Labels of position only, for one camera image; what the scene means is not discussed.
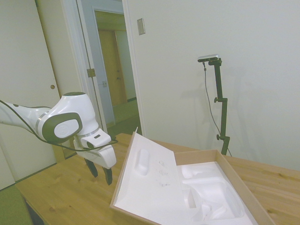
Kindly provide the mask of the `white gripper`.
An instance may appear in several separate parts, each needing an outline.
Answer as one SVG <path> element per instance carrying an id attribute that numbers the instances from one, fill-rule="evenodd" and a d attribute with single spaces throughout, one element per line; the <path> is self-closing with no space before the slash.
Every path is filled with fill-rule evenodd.
<path id="1" fill-rule="evenodd" d="M 77 154 L 85 158 L 86 165 L 90 170 L 91 174 L 96 178 L 98 176 L 98 171 L 94 163 L 103 167 L 105 174 L 105 180 L 107 185 L 111 185 L 113 182 L 112 167 L 116 164 L 116 156 L 112 145 L 108 145 L 99 150 L 89 150 L 89 151 L 79 151 L 83 150 L 77 141 L 74 140 L 74 147 L 77 149 Z"/>

